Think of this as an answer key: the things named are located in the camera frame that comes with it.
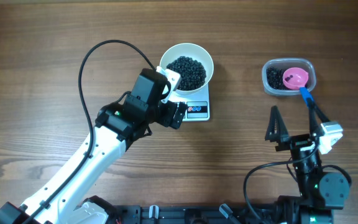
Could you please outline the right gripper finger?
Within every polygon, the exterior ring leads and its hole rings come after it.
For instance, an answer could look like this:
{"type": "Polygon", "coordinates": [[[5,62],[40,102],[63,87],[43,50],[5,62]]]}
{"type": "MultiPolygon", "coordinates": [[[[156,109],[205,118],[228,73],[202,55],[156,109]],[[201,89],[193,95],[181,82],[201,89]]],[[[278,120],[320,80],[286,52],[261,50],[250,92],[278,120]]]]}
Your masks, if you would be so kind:
{"type": "Polygon", "coordinates": [[[316,117],[318,117],[322,123],[327,123],[331,120],[321,111],[318,105],[311,98],[307,99],[306,105],[309,111],[309,128],[310,135],[312,136],[314,133],[318,133],[319,129],[316,117]]]}
{"type": "Polygon", "coordinates": [[[289,140],[289,133],[277,106],[271,107],[265,140],[283,143],[289,140]]]}

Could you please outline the pink scoop with blue handle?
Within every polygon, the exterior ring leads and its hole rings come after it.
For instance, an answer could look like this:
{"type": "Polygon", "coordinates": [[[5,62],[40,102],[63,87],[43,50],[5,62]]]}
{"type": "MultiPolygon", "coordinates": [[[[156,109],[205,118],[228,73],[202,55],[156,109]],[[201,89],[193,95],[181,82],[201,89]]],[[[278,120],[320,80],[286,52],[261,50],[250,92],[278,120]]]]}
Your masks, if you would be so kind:
{"type": "Polygon", "coordinates": [[[283,74],[284,85],[290,90],[299,90],[305,103],[308,98],[311,98],[314,101],[311,93],[306,88],[308,80],[309,73],[299,67],[289,68],[285,70],[283,74]],[[289,82],[286,82],[285,78],[289,75],[293,75],[293,78],[289,82]]]}

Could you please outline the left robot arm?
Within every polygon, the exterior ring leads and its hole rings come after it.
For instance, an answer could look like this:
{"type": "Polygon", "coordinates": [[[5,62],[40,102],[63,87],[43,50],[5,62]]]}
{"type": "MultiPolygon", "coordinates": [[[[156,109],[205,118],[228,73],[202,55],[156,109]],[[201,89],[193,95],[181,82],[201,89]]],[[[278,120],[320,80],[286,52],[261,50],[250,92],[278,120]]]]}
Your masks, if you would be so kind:
{"type": "Polygon", "coordinates": [[[124,102],[101,108],[83,144],[40,190],[18,207],[7,202],[0,208],[0,223],[116,223],[114,207],[83,197],[133,142],[151,134],[151,123],[180,127],[187,105],[169,101],[180,82],[169,69],[143,69],[124,102]]]}

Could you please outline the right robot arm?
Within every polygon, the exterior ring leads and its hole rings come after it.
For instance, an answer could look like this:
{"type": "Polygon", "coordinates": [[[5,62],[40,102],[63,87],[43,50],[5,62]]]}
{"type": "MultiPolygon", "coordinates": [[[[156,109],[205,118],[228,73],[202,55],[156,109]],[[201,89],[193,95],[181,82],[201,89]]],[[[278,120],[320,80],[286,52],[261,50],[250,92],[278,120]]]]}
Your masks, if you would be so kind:
{"type": "Polygon", "coordinates": [[[273,223],[332,223],[333,210],[342,210],[352,179],[339,166],[322,165],[327,154],[343,137],[343,128],[329,120],[312,100],[309,103],[308,134],[290,136],[277,106],[270,110],[265,140],[275,142],[275,150],[289,151],[300,195],[280,196],[268,217],[273,223]]]}

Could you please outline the white digital kitchen scale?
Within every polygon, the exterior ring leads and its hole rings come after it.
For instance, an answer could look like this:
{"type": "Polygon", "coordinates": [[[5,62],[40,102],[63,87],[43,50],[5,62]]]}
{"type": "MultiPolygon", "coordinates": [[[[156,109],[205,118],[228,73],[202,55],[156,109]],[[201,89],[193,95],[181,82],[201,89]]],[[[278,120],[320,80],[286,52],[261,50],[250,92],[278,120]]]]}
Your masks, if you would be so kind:
{"type": "Polygon", "coordinates": [[[202,87],[194,93],[181,94],[179,90],[173,92],[169,100],[179,104],[179,102],[187,105],[183,121],[199,122],[208,121],[210,119],[210,103],[209,103],[209,85],[202,87]]]}

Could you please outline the black beans in bowl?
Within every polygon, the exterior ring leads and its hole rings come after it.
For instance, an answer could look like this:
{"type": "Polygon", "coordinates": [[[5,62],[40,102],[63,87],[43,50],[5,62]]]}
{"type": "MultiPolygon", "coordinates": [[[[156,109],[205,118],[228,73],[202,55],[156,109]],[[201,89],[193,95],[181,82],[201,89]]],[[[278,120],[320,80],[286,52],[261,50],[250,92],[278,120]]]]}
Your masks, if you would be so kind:
{"type": "Polygon", "coordinates": [[[180,74],[181,82],[178,89],[181,91],[196,90],[205,84],[206,70],[204,66],[191,57],[180,56],[169,63],[167,68],[180,74]]]}

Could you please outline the black beans in scoop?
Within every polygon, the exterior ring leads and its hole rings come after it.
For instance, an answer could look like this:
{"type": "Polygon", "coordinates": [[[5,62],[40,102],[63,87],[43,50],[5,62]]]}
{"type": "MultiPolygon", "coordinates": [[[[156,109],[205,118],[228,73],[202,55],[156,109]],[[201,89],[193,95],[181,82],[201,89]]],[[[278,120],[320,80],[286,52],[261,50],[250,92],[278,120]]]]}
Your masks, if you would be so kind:
{"type": "Polygon", "coordinates": [[[285,81],[286,82],[289,82],[291,79],[293,78],[293,75],[289,75],[285,78],[285,81]]]}

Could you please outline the white bowl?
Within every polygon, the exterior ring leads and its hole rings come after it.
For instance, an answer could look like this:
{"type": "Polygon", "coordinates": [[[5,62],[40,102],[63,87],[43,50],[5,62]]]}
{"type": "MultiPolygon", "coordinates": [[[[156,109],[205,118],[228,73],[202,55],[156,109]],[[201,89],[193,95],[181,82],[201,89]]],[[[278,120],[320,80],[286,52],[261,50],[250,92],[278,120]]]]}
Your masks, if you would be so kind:
{"type": "MultiPolygon", "coordinates": [[[[191,57],[194,60],[197,60],[201,62],[201,64],[204,66],[204,69],[206,70],[206,79],[205,84],[202,86],[208,85],[209,81],[212,79],[213,73],[214,73],[214,62],[210,54],[201,46],[192,44],[192,43],[182,43],[182,44],[176,44],[173,47],[170,47],[162,56],[160,59],[160,66],[163,69],[167,69],[167,65],[174,60],[176,60],[180,56],[186,56],[191,57]]],[[[189,94],[194,93],[200,90],[202,87],[191,90],[191,91],[180,91],[181,94],[189,94]]]]}

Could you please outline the clear plastic container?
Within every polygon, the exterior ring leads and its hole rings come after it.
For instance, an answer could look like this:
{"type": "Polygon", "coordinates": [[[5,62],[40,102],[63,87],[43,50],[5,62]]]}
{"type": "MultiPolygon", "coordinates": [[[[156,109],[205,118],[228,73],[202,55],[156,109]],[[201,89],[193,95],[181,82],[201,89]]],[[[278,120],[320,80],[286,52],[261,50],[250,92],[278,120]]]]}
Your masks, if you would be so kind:
{"type": "Polygon", "coordinates": [[[267,75],[269,68],[275,68],[277,70],[281,70],[282,72],[284,72],[285,70],[292,67],[299,67],[304,69],[306,72],[308,72],[309,79],[306,83],[306,88],[308,91],[314,90],[317,83],[317,79],[316,79],[316,72],[314,66],[310,61],[303,58],[276,58],[276,59],[269,60],[262,67],[262,83],[264,85],[264,91],[268,95],[272,95],[272,96],[299,95],[300,94],[299,90],[281,90],[281,89],[273,88],[269,84],[269,79],[267,75]]]}

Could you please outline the black beans in container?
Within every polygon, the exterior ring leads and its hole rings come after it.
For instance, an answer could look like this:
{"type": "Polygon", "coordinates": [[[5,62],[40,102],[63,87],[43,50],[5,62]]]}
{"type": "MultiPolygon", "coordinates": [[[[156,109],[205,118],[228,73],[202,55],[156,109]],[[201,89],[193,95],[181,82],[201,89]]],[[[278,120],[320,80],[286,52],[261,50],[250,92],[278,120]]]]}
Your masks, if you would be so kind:
{"type": "Polygon", "coordinates": [[[283,69],[277,69],[275,67],[266,69],[268,85],[276,90],[287,90],[287,87],[283,83],[283,74],[283,69]]]}

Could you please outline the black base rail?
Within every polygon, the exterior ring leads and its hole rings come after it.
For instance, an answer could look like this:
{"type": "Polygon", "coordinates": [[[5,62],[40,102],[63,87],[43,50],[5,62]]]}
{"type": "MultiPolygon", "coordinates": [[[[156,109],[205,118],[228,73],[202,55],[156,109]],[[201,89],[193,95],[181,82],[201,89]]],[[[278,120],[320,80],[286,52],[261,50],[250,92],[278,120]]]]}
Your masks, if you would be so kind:
{"type": "Polygon", "coordinates": [[[230,207],[224,203],[218,207],[116,207],[113,223],[118,224],[163,224],[163,223],[309,223],[333,224],[333,213],[329,210],[306,208],[297,204],[254,205],[256,218],[248,207],[230,207]]]}

